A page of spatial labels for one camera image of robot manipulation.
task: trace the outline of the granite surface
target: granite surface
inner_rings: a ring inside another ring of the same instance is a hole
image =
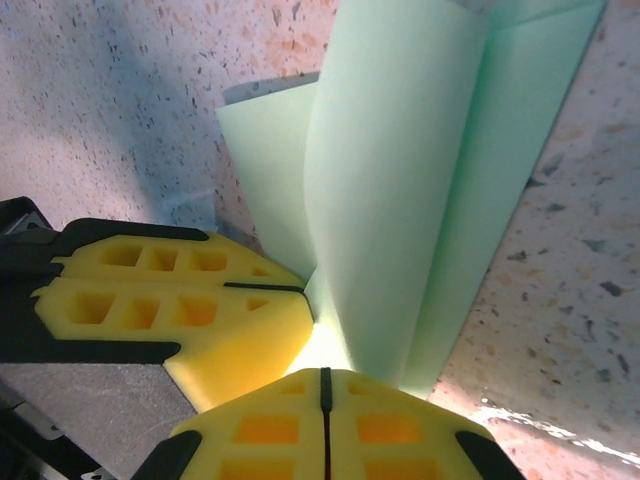
[[[0,2],[0,198],[257,248],[214,109],[316,78],[338,5]],[[612,0],[431,396],[529,480],[640,476],[639,46]]]

